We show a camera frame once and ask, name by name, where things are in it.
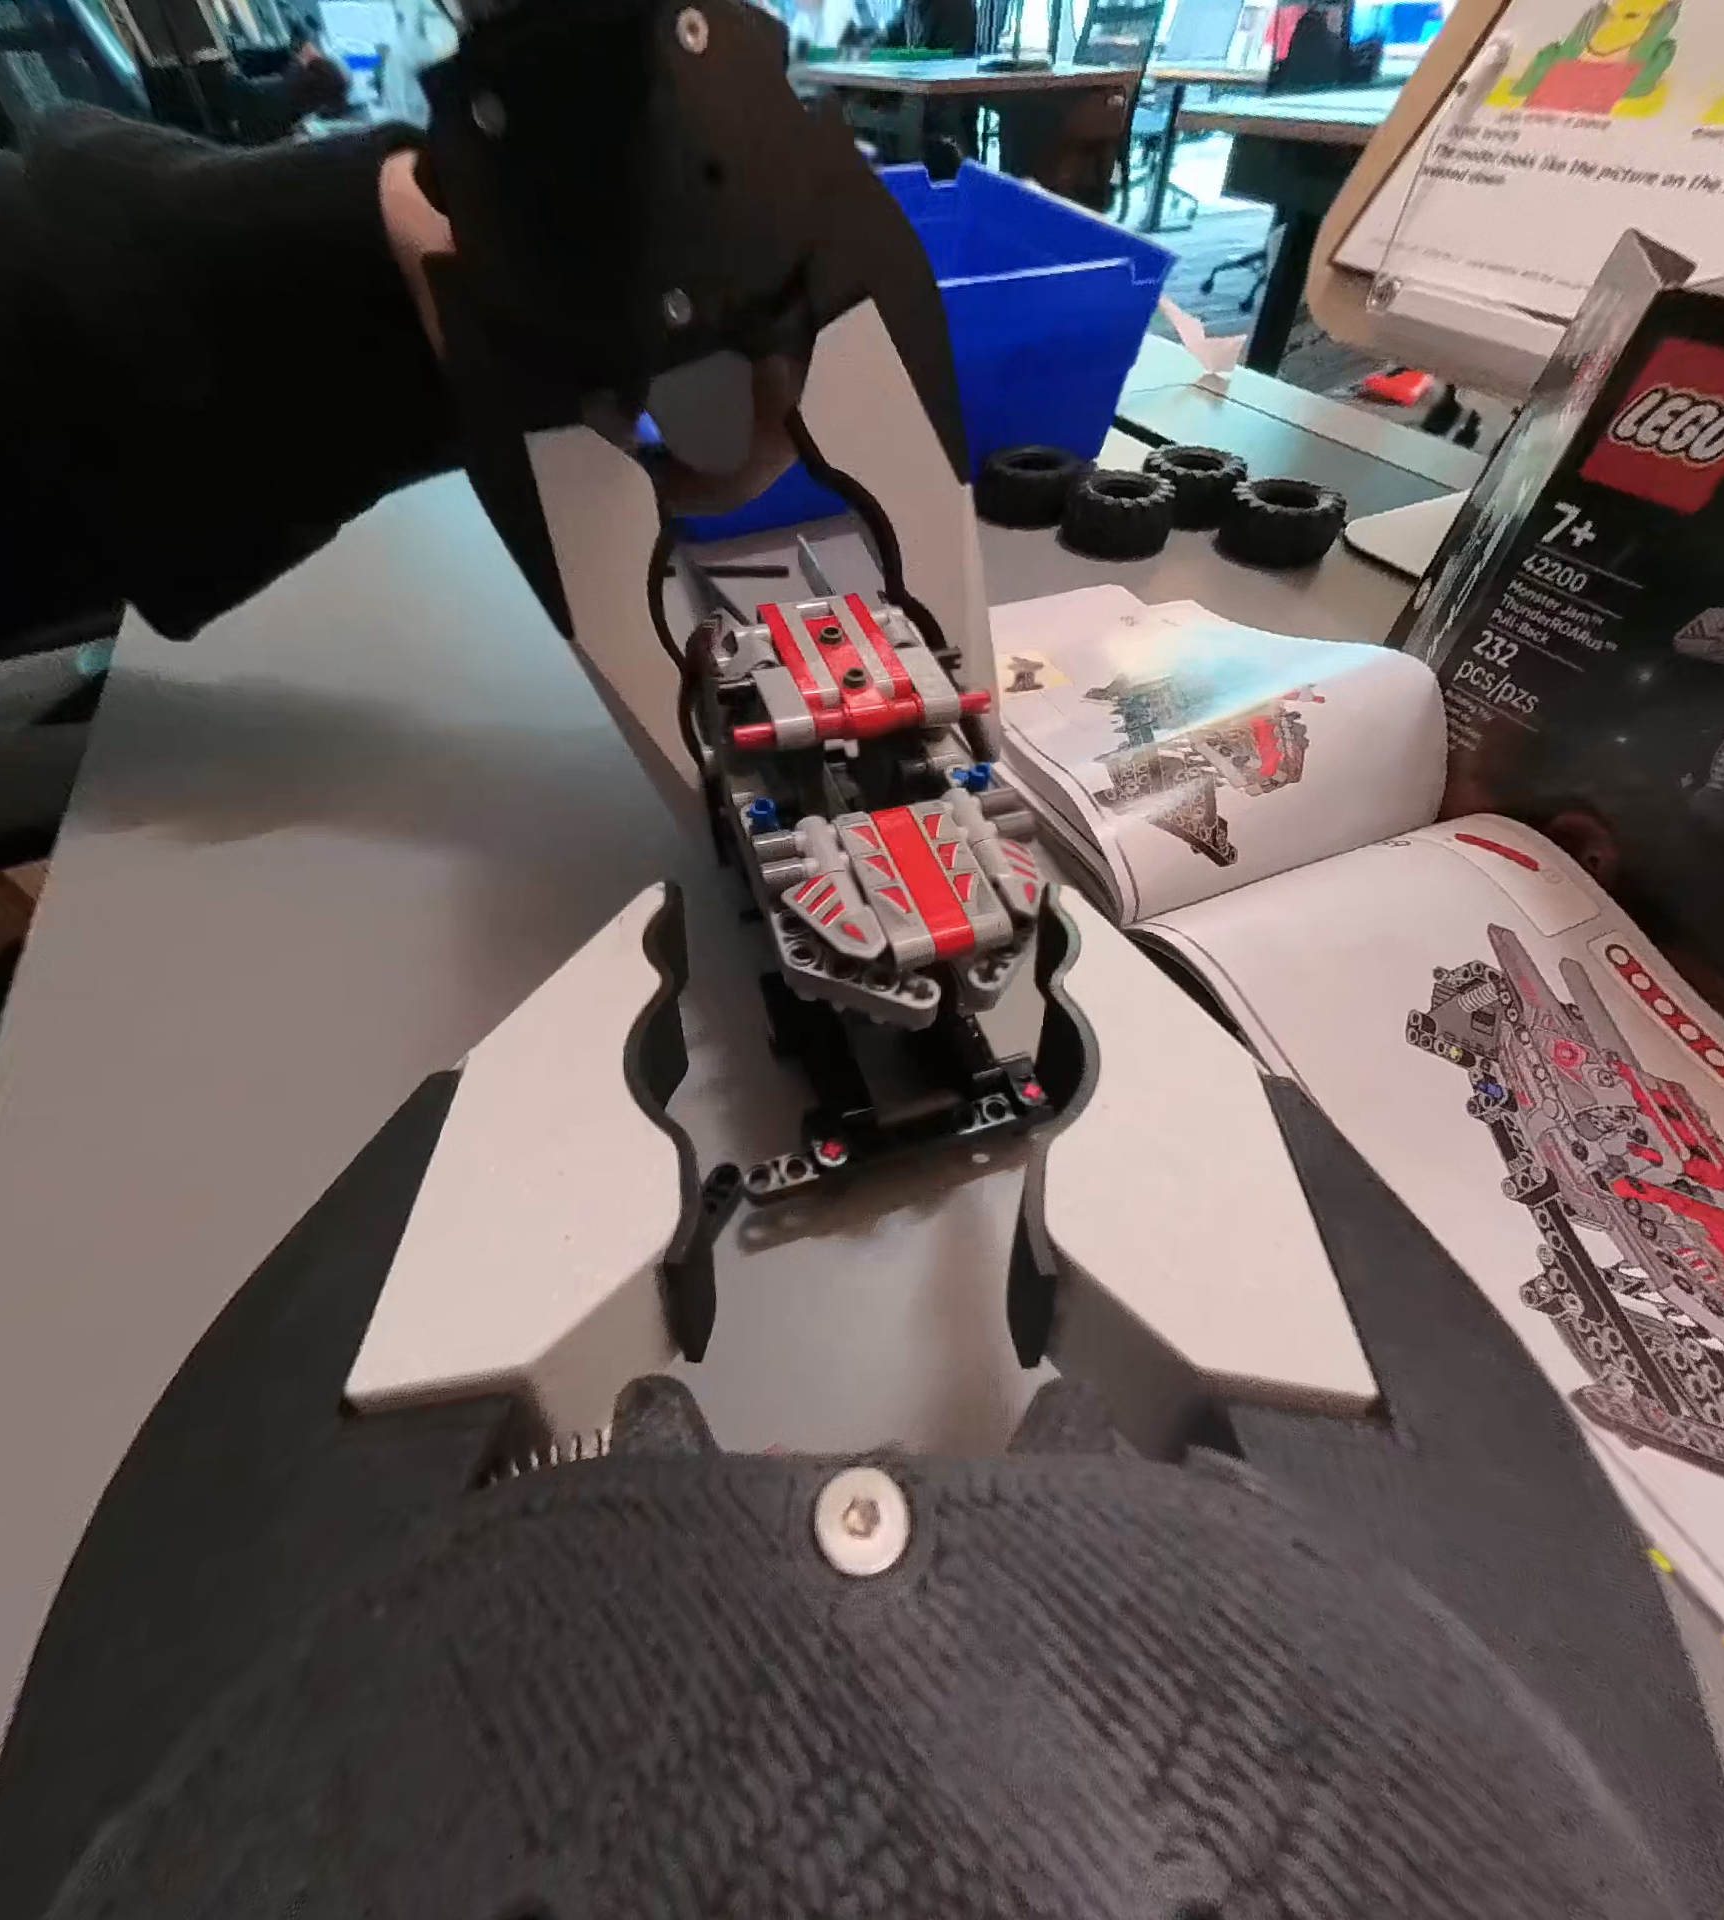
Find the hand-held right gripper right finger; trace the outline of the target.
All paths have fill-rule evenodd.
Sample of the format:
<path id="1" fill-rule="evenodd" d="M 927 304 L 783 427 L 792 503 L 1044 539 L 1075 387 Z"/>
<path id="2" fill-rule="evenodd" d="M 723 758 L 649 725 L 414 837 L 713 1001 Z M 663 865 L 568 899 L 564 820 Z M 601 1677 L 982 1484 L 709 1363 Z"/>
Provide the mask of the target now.
<path id="1" fill-rule="evenodd" d="M 1134 1455 L 1232 1441 L 1244 1410 L 1372 1422 L 1277 1082 L 1068 887 L 1046 894 L 1035 982 L 1051 1118 L 1010 1256 L 1018 1363 L 1094 1391 Z"/>

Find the grey red toy brick truck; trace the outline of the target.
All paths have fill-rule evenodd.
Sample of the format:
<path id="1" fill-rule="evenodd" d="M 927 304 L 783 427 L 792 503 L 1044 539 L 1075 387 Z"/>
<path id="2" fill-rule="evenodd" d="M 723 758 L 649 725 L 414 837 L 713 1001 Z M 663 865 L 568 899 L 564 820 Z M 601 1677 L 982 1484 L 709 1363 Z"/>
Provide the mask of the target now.
<path id="1" fill-rule="evenodd" d="M 808 1093 L 797 1141 L 745 1163 L 740 1196 L 797 1203 L 1046 1125 L 1044 1072 L 985 1030 L 1051 894 L 989 680 L 858 594 L 709 611 L 680 673 L 716 855 L 771 955 L 771 1055 Z"/>

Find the person's left hand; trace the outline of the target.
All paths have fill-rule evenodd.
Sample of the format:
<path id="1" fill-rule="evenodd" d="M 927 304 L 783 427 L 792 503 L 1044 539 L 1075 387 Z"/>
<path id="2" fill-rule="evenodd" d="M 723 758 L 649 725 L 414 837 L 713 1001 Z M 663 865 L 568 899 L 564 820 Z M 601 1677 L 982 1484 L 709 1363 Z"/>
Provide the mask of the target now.
<path id="1" fill-rule="evenodd" d="M 447 218 L 419 177 L 424 158 L 419 149 L 392 149 L 380 161 L 376 199 L 390 259 L 419 318 L 419 334 L 437 361 L 443 363 L 443 328 L 428 270 L 454 258 L 456 240 Z"/>

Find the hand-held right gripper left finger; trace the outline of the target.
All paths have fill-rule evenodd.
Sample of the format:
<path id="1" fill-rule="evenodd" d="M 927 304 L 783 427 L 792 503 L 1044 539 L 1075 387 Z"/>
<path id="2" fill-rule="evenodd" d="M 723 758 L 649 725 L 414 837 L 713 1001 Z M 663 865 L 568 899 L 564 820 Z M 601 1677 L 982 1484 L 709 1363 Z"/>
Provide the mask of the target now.
<path id="1" fill-rule="evenodd" d="M 720 1208 L 668 1110 L 685 984 L 682 891 L 652 884 L 471 1048 L 349 1405 L 609 1412 L 706 1357 Z"/>

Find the open instruction booklet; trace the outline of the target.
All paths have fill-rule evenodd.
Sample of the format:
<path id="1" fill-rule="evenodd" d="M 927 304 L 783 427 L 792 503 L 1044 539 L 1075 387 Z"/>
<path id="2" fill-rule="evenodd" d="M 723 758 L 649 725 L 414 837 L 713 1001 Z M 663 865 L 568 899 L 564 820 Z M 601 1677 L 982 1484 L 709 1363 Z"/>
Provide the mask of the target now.
<path id="1" fill-rule="evenodd" d="M 1475 1282 L 1724 1634 L 1724 1024 L 1546 836 L 1434 823 L 1403 656 L 1122 585 L 992 634 L 1058 851 Z"/>

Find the person's left forearm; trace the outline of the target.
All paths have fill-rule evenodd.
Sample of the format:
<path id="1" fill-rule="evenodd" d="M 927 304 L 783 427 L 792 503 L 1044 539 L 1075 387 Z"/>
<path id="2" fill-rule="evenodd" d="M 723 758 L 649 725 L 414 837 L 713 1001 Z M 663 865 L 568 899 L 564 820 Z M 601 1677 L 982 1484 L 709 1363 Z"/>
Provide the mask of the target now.
<path id="1" fill-rule="evenodd" d="M 0 660 L 121 608 L 195 639 L 462 466 L 378 215 L 402 147 L 81 109 L 0 151 Z"/>

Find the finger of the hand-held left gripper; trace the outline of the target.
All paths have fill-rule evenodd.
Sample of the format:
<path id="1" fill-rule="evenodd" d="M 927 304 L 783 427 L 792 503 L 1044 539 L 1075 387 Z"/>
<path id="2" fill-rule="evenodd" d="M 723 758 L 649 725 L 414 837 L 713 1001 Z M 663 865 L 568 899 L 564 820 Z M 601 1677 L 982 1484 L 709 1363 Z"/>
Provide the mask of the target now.
<path id="1" fill-rule="evenodd" d="M 525 437 L 557 579 L 563 635 L 638 775 L 678 820 L 718 889 L 730 868 L 682 735 L 682 666 L 666 632 L 666 528 L 638 459 L 587 425 Z"/>
<path id="2" fill-rule="evenodd" d="M 946 304 L 884 292 L 821 327 L 790 428 L 802 466 L 863 522 L 889 603 L 963 685 L 991 687 L 985 566 Z"/>

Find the blue bin with marker tag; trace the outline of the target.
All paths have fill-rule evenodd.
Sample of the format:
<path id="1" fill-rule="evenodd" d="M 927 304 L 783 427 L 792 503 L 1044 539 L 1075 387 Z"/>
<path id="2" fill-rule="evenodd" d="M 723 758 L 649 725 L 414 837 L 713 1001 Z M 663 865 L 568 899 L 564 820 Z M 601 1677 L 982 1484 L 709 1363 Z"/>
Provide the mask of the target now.
<path id="1" fill-rule="evenodd" d="M 887 170 L 885 183 L 940 273 L 970 475 L 978 456 L 1003 447 L 1098 453 L 1154 316 L 1165 254 L 975 161 L 946 185 L 918 166 Z M 670 541 L 706 546 L 801 527 L 837 506 L 844 501 L 797 453 L 752 506 L 687 516 L 668 506 L 663 516 Z"/>

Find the printed instruction sign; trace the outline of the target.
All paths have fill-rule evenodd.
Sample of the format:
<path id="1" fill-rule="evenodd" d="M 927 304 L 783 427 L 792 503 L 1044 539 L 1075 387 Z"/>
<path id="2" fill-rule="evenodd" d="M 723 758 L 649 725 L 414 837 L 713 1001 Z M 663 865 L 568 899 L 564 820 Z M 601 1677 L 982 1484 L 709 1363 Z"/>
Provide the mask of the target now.
<path id="1" fill-rule="evenodd" d="M 1724 278 L 1724 2 L 1458 4 L 1325 218 L 1305 308 L 1520 401 L 1629 232 Z"/>

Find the black toy set box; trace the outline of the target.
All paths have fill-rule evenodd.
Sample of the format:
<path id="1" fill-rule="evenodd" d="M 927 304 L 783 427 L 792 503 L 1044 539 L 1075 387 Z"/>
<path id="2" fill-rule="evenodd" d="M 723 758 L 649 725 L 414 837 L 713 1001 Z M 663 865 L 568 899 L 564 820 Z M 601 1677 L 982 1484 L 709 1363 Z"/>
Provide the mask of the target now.
<path id="1" fill-rule="evenodd" d="M 1441 820 L 1563 848 L 1724 1010 L 1724 277 L 1617 244 L 1389 641 Z"/>

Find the grey desk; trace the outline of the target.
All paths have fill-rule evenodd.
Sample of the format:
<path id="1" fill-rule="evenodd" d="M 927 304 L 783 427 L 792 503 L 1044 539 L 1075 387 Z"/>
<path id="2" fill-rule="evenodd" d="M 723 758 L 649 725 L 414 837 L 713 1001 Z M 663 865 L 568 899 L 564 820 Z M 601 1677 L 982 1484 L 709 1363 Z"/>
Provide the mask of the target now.
<path id="1" fill-rule="evenodd" d="M 796 1136 L 706 829 L 668 811 L 464 482 L 395 496 L 171 644 L 129 615 L 0 1027 L 0 1748 L 59 1581 L 178 1365 L 419 1084 L 680 884 L 678 1115 Z M 1015 1144 L 718 1255 L 730 1446 L 987 1455 L 1037 1377 Z"/>

